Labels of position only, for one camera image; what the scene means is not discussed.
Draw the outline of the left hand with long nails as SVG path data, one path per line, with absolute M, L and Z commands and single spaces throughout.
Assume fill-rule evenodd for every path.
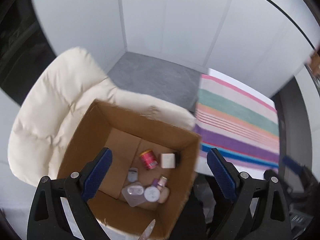
M 144 232 L 141 234 L 138 240 L 148 240 L 154 227 L 155 227 L 156 220 L 153 219 L 150 224 L 146 227 Z

